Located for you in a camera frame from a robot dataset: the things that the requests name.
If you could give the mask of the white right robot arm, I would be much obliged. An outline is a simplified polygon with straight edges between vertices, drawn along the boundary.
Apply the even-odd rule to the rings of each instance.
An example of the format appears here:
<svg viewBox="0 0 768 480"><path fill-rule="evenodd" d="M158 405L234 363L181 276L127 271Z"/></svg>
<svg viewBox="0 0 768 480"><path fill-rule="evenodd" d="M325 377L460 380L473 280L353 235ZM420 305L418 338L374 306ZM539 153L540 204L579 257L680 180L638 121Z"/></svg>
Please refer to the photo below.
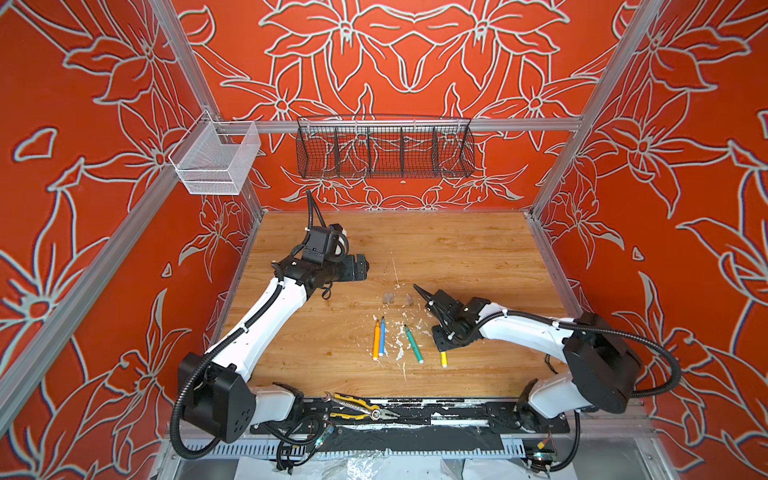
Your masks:
<svg viewBox="0 0 768 480"><path fill-rule="evenodd" d="M545 317L484 298L462 303L443 290L430 293L418 285L413 288L438 321L432 336L439 351L488 339L526 347L565 364L564 371L549 379L530 381L516 400L512 421L525 432L540 432L568 411L622 414L631 399L668 393L682 380L682 368L672 352L655 341L614 329L596 314ZM636 388L643 362L630 342L664 359L670 369L667 380L652 388Z"/></svg>

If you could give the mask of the green pen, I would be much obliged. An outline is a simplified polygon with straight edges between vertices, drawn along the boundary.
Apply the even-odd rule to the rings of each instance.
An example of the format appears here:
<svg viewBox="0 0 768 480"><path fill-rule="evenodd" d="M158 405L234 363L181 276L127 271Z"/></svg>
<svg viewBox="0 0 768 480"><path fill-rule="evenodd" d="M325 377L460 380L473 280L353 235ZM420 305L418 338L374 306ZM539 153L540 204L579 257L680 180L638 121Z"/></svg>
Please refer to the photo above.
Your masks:
<svg viewBox="0 0 768 480"><path fill-rule="evenodd" d="M410 347L411 347L411 349L413 351L413 354L414 354L417 362L419 364L423 364L424 363L424 357L423 357L423 354L421 353L420 347L419 347L419 345L418 345L418 343L417 343L417 341L415 339L415 336L414 336L413 332L411 331L411 329L406 324L403 325L403 328L404 328L404 331L405 331L406 337L408 339L409 345L410 345Z"/></svg>

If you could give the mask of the blue pen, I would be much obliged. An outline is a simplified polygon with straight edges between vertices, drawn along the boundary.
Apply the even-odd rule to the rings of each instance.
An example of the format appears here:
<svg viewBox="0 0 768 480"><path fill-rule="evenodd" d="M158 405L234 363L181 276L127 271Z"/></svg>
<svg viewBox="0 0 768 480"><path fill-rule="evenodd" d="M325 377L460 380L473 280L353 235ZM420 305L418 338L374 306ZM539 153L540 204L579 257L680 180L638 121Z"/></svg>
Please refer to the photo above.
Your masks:
<svg viewBox="0 0 768 480"><path fill-rule="evenodd" d="M386 319L381 317L379 319L379 357L386 356Z"/></svg>

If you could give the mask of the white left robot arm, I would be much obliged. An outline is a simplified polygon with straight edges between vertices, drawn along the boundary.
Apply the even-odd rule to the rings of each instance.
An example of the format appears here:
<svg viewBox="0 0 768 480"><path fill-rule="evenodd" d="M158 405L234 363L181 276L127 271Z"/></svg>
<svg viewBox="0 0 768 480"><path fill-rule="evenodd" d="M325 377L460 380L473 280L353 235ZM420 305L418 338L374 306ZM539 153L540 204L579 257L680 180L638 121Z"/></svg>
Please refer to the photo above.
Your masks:
<svg viewBox="0 0 768 480"><path fill-rule="evenodd" d="M287 429L323 421L305 412L302 393L274 383L251 389L253 370L285 323L315 292L329 298L337 283L366 280L369 263L354 255L345 229L327 224L312 194L307 199L303 240L272 263L266 290L243 318L204 354L188 354L178 368L178 395L169 440L187 460L208 455L220 443L233 443L253 427L263 427L285 444L296 444Z"/></svg>

